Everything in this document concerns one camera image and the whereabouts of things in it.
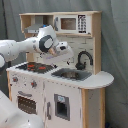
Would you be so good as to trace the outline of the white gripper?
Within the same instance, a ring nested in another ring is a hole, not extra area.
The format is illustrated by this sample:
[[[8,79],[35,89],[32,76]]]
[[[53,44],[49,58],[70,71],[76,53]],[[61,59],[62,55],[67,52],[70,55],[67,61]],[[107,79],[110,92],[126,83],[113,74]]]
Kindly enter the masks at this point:
[[[66,41],[59,42],[56,46],[52,46],[47,53],[42,55],[45,64],[53,64],[72,58],[73,56],[73,50]]]

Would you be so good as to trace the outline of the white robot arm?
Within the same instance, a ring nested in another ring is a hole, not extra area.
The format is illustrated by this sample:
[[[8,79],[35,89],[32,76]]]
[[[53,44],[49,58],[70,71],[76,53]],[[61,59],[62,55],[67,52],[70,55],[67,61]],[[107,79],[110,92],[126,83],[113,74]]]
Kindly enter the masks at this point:
[[[60,42],[51,25],[39,28],[36,37],[24,41],[0,40],[0,75],[5,64],[18,57],[21,52],[44,53],[45,62],[62,61],[71,58],[74,53],[66,41]],[[44,128],[43,120],[17,108],[0,90],[0,128]]]

